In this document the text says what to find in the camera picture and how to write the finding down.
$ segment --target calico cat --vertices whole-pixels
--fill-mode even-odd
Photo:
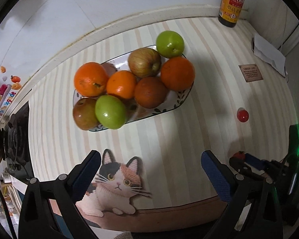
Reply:
[[[150,197],[150,193],[142,188],[140,177],[141,159],[131,158],[127,164],[115,161],[112,152],[105,149],[102,166],[96,174],[83,199],[77,202],[85,214],[102,217],[102,211],[112,211],[117,215],[134,214],[135,208],[130,198],[135,195]]]

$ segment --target table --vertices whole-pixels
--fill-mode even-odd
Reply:
[[[164,30],[178,32],[185,56],[196,71],[183,105],[171,112],[99,132],[78,129],[72,118],[73,77],[83,63],[99,63],[155,43]],[[117,162],[142,159],[143,186],[152,198],[131,198],[134,215],[85,215],[102,228],[135,232],[179,229],[217,218],[225,204],[201,168],[210,149],[222,163],[237,151],[281,160],[288,150],[288,128],[297,122],[285,79],[255,57],[255,30],[245,20],[235,28],[217,18],[185,18],[155,23],[107,38],[69,58],[32,90],[29,145],[34,175],[41,181],[69,173],[90,150],[109,148]],[[246,83],[238,67],[256,63],[263,80]],[[243,107],[249,121],[240,123]]]

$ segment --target soy sauce bottle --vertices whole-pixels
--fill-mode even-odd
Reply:
[[[227,27],[234,27],[245,0],[222,0],[218,20]]]

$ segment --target gas stove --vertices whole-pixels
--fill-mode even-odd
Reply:
[[[8,172],[28,184],[34,178],[29,150],[29,103],[12,114],[4,127],[4,151]]]

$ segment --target bottle label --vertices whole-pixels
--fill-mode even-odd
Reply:
[[[219,15],[224,20],[236,23],[245,0],[222,0]]]

